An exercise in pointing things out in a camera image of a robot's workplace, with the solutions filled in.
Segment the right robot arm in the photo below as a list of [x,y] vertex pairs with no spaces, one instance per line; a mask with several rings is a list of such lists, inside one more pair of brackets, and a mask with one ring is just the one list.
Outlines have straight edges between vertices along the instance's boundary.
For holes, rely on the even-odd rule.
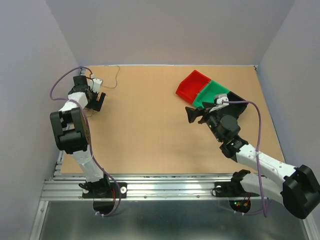
[[257,170],[237,173],[230,182],[231,192],[242,195],[255,193],[282,204],[293,216],[306,219],[320,203],[320,184],[312,169],[304,164],[297,167],[279,161],[260,151],[260,140],[253,146],[240,137],[236,117],[222,114],[232,105],[244,104],[243,100],[230,101],[221,97],[214,103],[204,102],[202,107],[185,107],[189,123],[200,117],[199,124],[206,124],[221,143],[223,155],[233,161]]

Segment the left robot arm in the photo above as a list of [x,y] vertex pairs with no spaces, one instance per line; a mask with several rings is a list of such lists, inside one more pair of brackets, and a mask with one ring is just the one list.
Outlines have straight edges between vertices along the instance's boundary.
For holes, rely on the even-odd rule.
[[74,86],[65,103],[49,116],[55,143],[59,150],[72,156],[85,175],[85,182],[79,186],[83,198],[116,197],[116,191],[109,176],[94,159],[91,132],[85,108],[99,112],[106,94],[100,93],[103,81],[91,75],[75,76]]

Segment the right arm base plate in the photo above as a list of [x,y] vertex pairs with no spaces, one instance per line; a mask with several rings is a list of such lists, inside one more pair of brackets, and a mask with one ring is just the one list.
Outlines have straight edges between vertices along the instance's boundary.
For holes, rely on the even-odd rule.
[[236,198],[247,197],[248,192],[238,182],[218,181],[214,183],[211,195],[217,198]]

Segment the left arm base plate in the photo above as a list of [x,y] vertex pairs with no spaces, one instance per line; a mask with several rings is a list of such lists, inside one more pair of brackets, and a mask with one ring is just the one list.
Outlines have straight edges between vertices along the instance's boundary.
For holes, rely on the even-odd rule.
[[119,188],[116,186],[114,182],[110,183],[110,190],[104,191],[102,193],[82,190],[82,198],[83,199],[114,199],[119,198],[121,196],[122,199],[127,197],[128,184],[126,182],[119,182]]

